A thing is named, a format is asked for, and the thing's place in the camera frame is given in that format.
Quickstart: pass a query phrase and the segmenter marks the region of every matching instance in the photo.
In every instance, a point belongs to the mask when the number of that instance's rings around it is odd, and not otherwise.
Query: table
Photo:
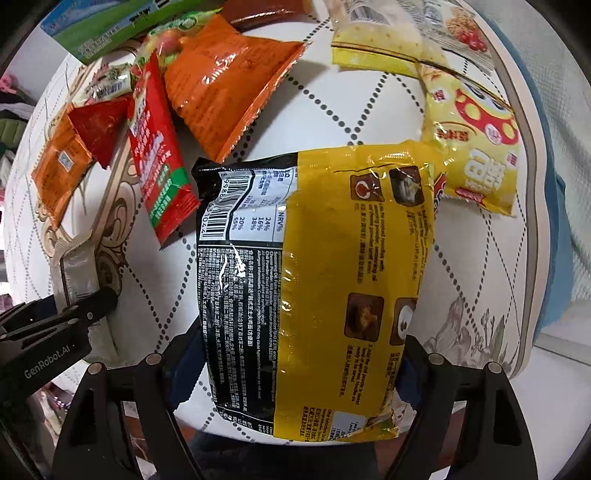
[[[233,159],[419,138],[424,93],[418,80],[332,65],[332,27],[324,3],[316,1],[315,7],[315,15],[308,21],[249,32],[312,43],[246,132]],[[508,218],[458,200],[442,202],[436,244],[411,333],[455,363],[478,367],[494,359],[506,363],[515,375],[527,364],[547,279],[545,143],[532,96],[517,65],[494,32],[479,22],[496,49],[497,73],[487,75],[460,57],[448,57],[509,100],[516,110],[524,139],[518,159],[518,203],[515,216]],[[129,59],[136,48],[136,44],[126,44],[103,61]],[[110,169],[94,165],[87,173],[61,227],[51,227],[37,200],[30,171],[68,94],[84,85],[98,65],[83,72],[79,67],[71,56],[60,66],[35,109],[17,154],[6,195],[8,277],[17,300],[51,294],[48,265],[55,242],[58,238],[68,241],[91,229],[98,245],[101,283],[120,294],[119,306],[109,316],[119,360],[134,364],[150,352],[162,351],[198,315],[195,218],[181,225],[173,233],[173,241],[159,251],[141,202],[128,145],[123,142]],[[184,127],[179,126],[178,136],[190,170],[203,152]],[[75,389],[84,369],[81,363],[56,381]],[[396,407],[398,419],[407,419],[408,407],[402,403]],[[191,399],[176,415],[199,430],[252,442],[292,443],[222,419],[212,400],[206,369]]]

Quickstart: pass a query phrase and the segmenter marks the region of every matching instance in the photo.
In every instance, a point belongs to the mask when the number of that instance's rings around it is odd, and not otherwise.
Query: brown package
[[[247,37],[220,15],[189,39],[164,74],[166,93],[211,160],[224,161],[304,48]]]
[[[310,0],[228,0],[223,17],[240,31],[311,13]]]
[[[53,137],[31,173],[39,199],[47,209],[54,228],[60,226],[74,189],[93,161],[72,126],[68,116],[72,109],[70,105],[64,111]]]

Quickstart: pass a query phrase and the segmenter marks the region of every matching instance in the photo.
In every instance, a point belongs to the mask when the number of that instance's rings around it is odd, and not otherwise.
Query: green stripe
[[[160,191],[158,198],[154,202],[154,206],[150,210],[150,223],[152,227],[158,225],[169,204],[177,196],[178,191],[188,183],[189,179],[183,167],[179,167],[172,172],[171,176],[165,181],[164,188]]]

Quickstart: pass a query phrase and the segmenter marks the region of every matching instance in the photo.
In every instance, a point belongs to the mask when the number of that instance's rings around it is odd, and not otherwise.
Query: yellow package section
[[[397,435],[391,394],[433,242],[438,158],[412,141],[299,154],[286,207],[274,436]]]
[[[447,66],[441,47],[423,35],[422,2],[324,0],[335,28],[333,63],[418,78],[417,60]]]
[[[511,215],[517,195],[521,136],[503,101],[475,84],[423,65],[427,90],[421,139],[438,146],[446,196],[471,200],[493,213]]]

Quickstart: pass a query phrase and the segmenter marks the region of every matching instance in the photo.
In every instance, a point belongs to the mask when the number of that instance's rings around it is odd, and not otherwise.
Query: pink object
[[[17,91],[12,88],[12,84],[15,83],[15,79],[9,73],[5,73],[0,77],[0,92],[16,93]]]

